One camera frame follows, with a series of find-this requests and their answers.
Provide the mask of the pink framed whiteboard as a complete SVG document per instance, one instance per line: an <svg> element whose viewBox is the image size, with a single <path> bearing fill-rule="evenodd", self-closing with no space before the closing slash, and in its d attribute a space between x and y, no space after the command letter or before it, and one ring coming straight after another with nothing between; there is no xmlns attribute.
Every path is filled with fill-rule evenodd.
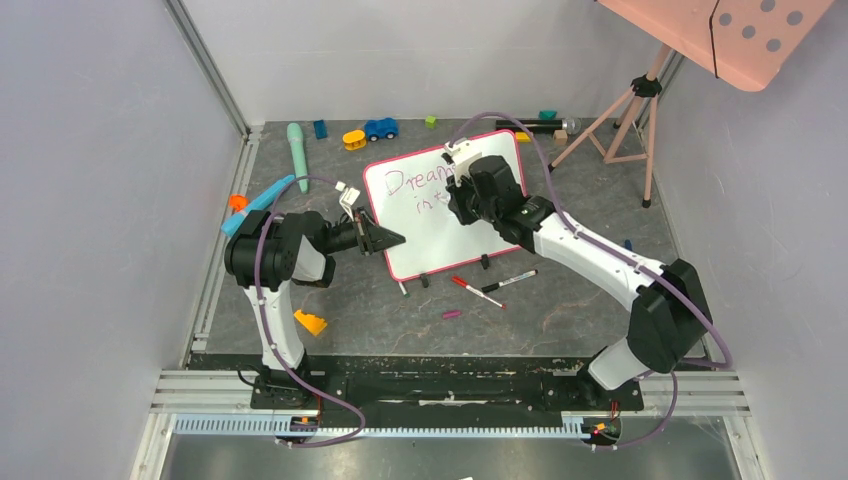
<svg viewBox="0 0 848 480"><path fill-rule="evenodd" d="M463 226L448 208L446 182L454 167L442 146L372 163L363 181L377 223L405 238L384 251L396 281L409 281L498 256L517 247L486 222Z"/></svg>

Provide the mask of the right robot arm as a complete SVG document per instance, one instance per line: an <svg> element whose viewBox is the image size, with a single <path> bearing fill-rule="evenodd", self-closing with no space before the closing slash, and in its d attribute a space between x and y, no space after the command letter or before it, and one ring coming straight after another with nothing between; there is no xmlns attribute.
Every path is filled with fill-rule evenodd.
<svg viewBox="0 0 848 480"><path fill-rule="evenodd" d="M626 336L581 370L577 392L585 405L602 408L625 382L673 371L709 333L713 322L690 263L642 257L557 213L552 201L524 194L501 156L442 158L454 169L448 207L461 224L487 222L502 240L573 270L629 312Z"/></svg>

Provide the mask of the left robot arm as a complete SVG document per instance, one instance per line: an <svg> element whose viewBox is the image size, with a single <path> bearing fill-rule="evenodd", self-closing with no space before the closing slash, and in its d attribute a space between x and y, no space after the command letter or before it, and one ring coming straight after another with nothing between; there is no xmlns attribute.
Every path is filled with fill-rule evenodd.
<svg viewBox="0 0 848 480"><path fill-rule="evenodd" d="M336 222L317 211L248 213L230 236L224 266L249 298L260 332L262 366L254 388L277 394L290 407L306 405L314 381L304 372L307 355L297 332L291 287L329 287L335 253L356 250L370 256L405 242L362 207Z"/></svg>

